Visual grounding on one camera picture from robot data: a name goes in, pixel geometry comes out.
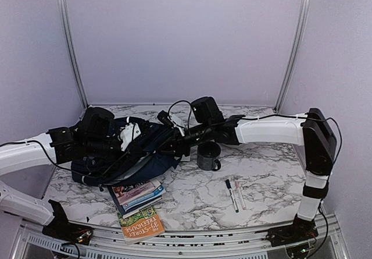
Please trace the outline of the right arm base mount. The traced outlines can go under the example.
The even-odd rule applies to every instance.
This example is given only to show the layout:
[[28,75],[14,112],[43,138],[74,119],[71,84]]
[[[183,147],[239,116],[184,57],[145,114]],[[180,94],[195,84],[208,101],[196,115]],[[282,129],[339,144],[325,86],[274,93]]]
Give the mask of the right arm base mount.
[[270,228],[264,239],[270,242],[271,247],[277,247],[309,239],[316,240],[318,235],[314,219],[307,221],[296,214],[291,224]]

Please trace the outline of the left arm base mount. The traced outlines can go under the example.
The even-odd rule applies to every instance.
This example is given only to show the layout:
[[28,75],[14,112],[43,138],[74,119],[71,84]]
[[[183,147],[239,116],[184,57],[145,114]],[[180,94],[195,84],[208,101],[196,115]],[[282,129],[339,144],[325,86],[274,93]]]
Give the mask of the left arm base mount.
[[66,242],[89,245],[93,228],[70,222],[59,202],[54,200],[48,202],[53,209],[53,219],[48,225],[43,226],[42,234]]

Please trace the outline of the penguin young readers book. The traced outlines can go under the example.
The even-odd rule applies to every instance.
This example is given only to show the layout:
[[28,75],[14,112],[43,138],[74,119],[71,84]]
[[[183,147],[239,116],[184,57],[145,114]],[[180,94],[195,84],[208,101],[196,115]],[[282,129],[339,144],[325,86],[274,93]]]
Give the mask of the penguin young readers book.
[[147,204],[156,203],[165,193],[163,185],[157,179],[136,185],[112,186],[108,187],[108,190],[122,215],[139,210]]

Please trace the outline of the navy blue student backpack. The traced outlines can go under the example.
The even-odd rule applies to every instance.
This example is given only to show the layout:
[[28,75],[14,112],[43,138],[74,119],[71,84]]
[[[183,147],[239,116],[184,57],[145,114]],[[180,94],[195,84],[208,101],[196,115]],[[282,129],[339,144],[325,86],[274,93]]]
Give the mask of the navy blue student backpack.
[[[128,123],[148,121],[128,116],[114,119],[109,127],[108,136],[118,138],[122,128]],[[74,182],[88,186],[128,186],[156,178],[170,168],[176,168],[179,158],[156,152],[158,147],[174,134],[174,129],[160,123],[150,122],[151,153],[143,157],[118,152],[111,157],[84,157],[71,162]]]

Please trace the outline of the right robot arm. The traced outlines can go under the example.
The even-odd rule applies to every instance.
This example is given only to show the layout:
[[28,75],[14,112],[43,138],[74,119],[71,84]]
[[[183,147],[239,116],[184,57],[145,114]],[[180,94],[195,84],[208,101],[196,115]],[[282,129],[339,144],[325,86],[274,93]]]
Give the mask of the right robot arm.
[[165,118],[175,128],[174,136],[165,149],[171,155],[187,155],[192,146],[207,141],[238,146],[249,143],[284,143],[305,149],[306,180],[296,220],[288,227],[288,236],[301,240],[310,232],[321,202],[328,194],[329,179],[342,148],[341,131],[333,132],[329,122],[318,108],[297,115],[277,113],[249,118],[233,115],[224,118],[213,97],[202,97],[189,104],[189,115],[197,125],[183,125],[170,111]]

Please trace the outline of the dark blue hardcover notebook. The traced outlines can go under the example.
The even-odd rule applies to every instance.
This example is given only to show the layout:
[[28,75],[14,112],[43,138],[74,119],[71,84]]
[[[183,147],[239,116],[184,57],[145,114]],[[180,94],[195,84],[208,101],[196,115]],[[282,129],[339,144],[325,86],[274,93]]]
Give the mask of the dark blue hardcover notebook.
[[139,197],[131,201],[126,201],[123,204],[119,203],[118,198],[115,196],[111,187],[108,188],[108,191],[112,197],[112,200],[122,216],[129,217],[130,215],[138,212],[139,210],[158,203],[162,199],[163,193],[165,193],[165,189],[162,185],[158,186],[154,191],[150,191],[149,193],[142,194]]

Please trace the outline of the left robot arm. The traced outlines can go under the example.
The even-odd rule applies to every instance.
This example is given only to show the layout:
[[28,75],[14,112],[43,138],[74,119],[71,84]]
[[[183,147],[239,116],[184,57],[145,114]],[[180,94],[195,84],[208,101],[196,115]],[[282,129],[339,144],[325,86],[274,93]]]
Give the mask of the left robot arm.
[[[1,175],[39,165],[62,164],[84,157],[125,157],[134,140],[149,130],[146,120],[128,117],[123,126],[114,114],[89,107],[72,127],[59,127],[35,137],[1,144]],[[49,201],[24,194],[1,182],[1,210],[41,225],[49,225],[60,238],[73,234],[73,225]]]

